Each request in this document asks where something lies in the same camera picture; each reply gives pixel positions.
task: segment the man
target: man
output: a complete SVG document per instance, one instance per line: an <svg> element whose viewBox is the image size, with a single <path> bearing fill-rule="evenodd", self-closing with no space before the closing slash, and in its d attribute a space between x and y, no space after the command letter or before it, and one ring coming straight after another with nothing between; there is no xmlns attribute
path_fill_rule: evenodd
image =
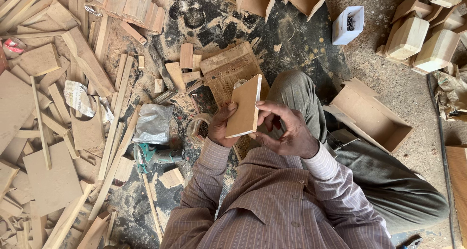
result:
<svg viewBox="0 0 467 249"><path fill-rule="evenodd" d="M256 103L251 149L214 220L231 147L226 102L214 115L193 178L171 212L161 248L394 248L389 233L423 228L449 213L445 198L402 163L363 141L326 140L312 80L286 71ZM323 144L338 146L336 160Z"/></svg>

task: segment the white box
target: white box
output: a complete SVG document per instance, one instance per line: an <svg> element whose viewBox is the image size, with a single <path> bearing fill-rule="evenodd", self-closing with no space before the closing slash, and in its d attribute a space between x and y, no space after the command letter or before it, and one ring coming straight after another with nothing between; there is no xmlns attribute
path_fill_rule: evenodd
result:
<svg viewBox="0 0 467 249"><path fill-rule="evenodd" d="M332 23L332 44L347 45L357 37L363 31L364 15L362 6L347 7ZM353 17L355 22L354 30L347 30L347 18L349 17Z"/></svg>

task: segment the black cable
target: black cable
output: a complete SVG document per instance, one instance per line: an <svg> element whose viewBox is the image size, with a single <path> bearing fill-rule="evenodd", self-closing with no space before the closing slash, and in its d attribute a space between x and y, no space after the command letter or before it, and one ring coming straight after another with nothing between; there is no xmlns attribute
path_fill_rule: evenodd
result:
<svg viewBox="0 0 467 249"><path fill-rule="evenodd" d="M447 158L446 158L446 148L444 146L444 135L443 135L443 124L441 123L441 116L440 116L440 109L438 108L438 104L436 103L435 94L433 88L431 87L431 74L426 75L426 82L428 83L428 89L430 90L431 101L435 108L435 113L438 117L438 127L440 129L440 141L441 141L441 157L443 157L443 168L444 168L444 176L446 180L446 188L447 188L447 202L449 203L449 227L451 229L451 240L452 240L452 248L456 248L456 239L454 238L454 221L452 218L452 195L451 195L451 176L449 175L449 168L447 166Z"/></svg>

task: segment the black stained floor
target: black stained floor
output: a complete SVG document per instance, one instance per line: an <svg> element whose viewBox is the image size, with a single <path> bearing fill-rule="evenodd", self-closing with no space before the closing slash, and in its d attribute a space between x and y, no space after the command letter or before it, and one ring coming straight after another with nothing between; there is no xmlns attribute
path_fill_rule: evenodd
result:
<svg viewBox="0 0 467 249"><path fill-rule="evenodd" d="M350 71L340 46L331 44L332 21L326 5L318 9L317 13L309 22L306 16L299 12L291 3L284 4L282 0L276 0L267 23L264 19L252 14L244 13L226 14L226 7L234 6L226 0L183 0L184 9L179 6L180 0L173 0L173 5L166 13L166 25L164 26L161 39L170 39L172 42L184 40L185 34L179 31L180 24L189 27L189 36L195 36L203 46L217 44L220 49L238 40L252 43L256 38L253 51L260 58L260 67L272 85L276 76L289 69L297 69L306 73L316 85L318 97L322 103L329 103L337 94L341 81L351 78ZM234 21L226 26L212 24L219 17L227 19L228 16L235 17L238 21L247 25L249 31L237 28ZM154 45L160 55L164 55L163 46L158 38L154 38ZM278 51L274 46L281 44ZM195 92L194 98L201 112L214 113L216 104L208 87L201 87ZM192 148L192 143L187 139L186 128L182 126L182 119L192 119L187 115L178 103L172 100L174 107L174 119L179 128L179 146L186 151L189 160L178 162L178 164L167 164L156 166L148 174L151 182L155 173L159 176L164 172L178 166L180 170L190 170L200 154L200 150ZM227 163L227 176L236 177L236 166L238 159L233 151L229 155ZM170 210L180 203L183 187L181 185L166 189L160 181L151 183L155 186L158 208L161 222L166 221ZM231 184L224 182L224 190L221 200L230 189ZM155 249L159 248L159 240L152 226L152 214L149 200L143 185L143 179L133 170L130 180L125 186L120 187L111 195L109 204L115 206L119 215L115 222L113 237L118 237L121 242L126 242L132 248Z"/></svg>

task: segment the sleeve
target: sleeve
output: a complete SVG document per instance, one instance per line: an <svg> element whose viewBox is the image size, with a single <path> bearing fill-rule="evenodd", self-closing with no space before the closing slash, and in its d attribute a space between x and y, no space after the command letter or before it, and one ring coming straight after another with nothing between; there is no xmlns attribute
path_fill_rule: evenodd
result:
<svg viewBox="0 0 467 249"><path fill-rule="evenodd" d="M180 206L171 211L161 249L194 248L213 225L229 152L206 138Z"/></svg>
<svg viewBox="0 0 467 249"><path fill-rule="evenodd" d="M349 168L336 162L321 143L314 157L302 161L312 175L316 198L350 248L394 248L386 221L353 182Z"/></svg>

